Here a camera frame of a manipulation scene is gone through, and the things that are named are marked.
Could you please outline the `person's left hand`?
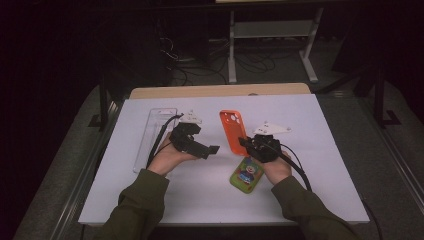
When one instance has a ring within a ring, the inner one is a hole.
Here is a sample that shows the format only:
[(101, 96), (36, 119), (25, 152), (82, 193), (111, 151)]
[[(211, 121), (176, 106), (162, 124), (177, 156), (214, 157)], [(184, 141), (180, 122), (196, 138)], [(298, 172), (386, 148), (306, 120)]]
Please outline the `person's left hand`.
[(147, 169), (165, 177), (179, 164), (191, 160), (196, 160), (196, 157), (188, 153), (178, 151), (169, 140), (169, 135), (167, 135), (160, 145), (160, 150), (154, 156)]

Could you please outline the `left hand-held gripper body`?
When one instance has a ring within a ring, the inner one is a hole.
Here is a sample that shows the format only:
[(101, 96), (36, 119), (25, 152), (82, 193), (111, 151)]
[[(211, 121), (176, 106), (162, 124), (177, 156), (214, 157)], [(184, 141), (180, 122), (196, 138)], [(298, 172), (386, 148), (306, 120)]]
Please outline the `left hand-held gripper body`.
[(200, 133), (201, 123), (202, 120), (193, 111), (184, 113), (173, 128), (169, 140), (178, 151), (186, 152), (190, 144), (197, 143), (194, 135)]

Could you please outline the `white metal desk frame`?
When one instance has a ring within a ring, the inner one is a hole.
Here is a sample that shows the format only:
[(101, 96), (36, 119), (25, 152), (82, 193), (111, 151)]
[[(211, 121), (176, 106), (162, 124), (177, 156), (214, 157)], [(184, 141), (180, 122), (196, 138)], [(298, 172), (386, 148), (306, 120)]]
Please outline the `white metal desk frame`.
[(234, 42), (236, 39), (306, 37), (306, 46), (299, 50), (300, 60), (311, 83), (318, 77), (309, 59), (324, 9), (318, 8), (315, 16), (307, 20), (236, 21), (235, 12), (230, 12), (229, 24), (229, 83), (237, 82)]

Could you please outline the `black metal stand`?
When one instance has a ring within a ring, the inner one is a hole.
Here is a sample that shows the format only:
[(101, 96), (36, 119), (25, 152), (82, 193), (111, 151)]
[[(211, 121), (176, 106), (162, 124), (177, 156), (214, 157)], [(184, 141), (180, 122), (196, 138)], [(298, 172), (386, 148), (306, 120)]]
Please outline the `black metal stand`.
[(390, 125), (400, 125), (401, 122), (392, 110), (384, 109), (384, 93), (385, 93), (385, 79), (381, 67), (376, 70), (377, 76), (374, 86), (374, 119), (378, 126), (385, 129)]
[(112, 98), (110, 97), (107, 81), (104, 75), (99, 80), (99, 107), (100, 111), (91, 117), (89, 127), (98, 127), (102, 132), (106, 129), (111, 119), (111, 106), (113, 105)]

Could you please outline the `wooden table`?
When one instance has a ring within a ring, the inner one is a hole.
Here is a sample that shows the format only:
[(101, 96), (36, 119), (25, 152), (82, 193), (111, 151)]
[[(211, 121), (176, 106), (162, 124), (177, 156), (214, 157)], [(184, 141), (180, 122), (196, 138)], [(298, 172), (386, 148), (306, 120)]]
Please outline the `wooden table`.
[(135, 88), (130, 93), (130, 99), (294, 95), (310, 93), (311, 91), (305, 83), (177, 86)]

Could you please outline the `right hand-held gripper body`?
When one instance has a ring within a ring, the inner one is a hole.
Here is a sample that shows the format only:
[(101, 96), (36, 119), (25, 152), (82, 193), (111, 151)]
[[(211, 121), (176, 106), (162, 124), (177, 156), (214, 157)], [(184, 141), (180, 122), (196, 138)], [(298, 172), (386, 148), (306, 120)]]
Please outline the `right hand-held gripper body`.
[(254, 136), (249, 140), (250, 155), (262, 163), (276, 160), (282, 151), (280, 141), (275, 138), (275, 135), (291, 131), (290, 127), (264, 122), (254, 129)]

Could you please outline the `green clown phone case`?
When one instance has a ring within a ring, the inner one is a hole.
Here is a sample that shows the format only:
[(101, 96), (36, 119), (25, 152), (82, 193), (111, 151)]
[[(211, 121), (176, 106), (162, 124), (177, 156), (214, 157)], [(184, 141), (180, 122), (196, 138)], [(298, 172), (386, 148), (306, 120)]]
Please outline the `green clown phone case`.
[(263, 175), (263, 169), (250, 157), (245, 157), (230, 176), (230, 183), (245, 194), (250, 194)]

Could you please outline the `clear plastic rack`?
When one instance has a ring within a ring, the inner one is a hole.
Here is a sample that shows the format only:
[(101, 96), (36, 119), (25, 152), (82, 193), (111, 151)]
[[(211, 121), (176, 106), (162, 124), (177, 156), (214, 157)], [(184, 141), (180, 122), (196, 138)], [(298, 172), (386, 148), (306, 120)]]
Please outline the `clear plastic rack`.
[(133, 166), (134, 173), (139, 173), (142, 168), (145, 168), (150, 155), (157, 152), (158, 146), (166, 134), (175, 126), (177, 112), (176, 108), (153, 108), (150, 110)]

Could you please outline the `person's right hand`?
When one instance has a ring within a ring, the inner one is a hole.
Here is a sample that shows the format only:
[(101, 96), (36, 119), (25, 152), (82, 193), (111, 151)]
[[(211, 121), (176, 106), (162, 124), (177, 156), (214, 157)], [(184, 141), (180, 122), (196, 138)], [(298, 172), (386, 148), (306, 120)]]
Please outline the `person's right hand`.
[(271, 184), (276, 185), (292, 175), (291, 166), (281, 157), (274, 161), (262, 163), (264, 174)]

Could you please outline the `orange phone case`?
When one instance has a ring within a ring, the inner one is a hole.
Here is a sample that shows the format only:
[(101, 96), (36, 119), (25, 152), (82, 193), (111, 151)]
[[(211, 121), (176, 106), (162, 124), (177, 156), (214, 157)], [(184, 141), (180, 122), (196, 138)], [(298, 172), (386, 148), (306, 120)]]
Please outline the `orange phone case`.
[(247, 156), (246, 148), (240, 144), (240, 140), (247, 139), (241, 114), (236, 110), (221, 110), (219, 116), (230, 150), (236, 155)]

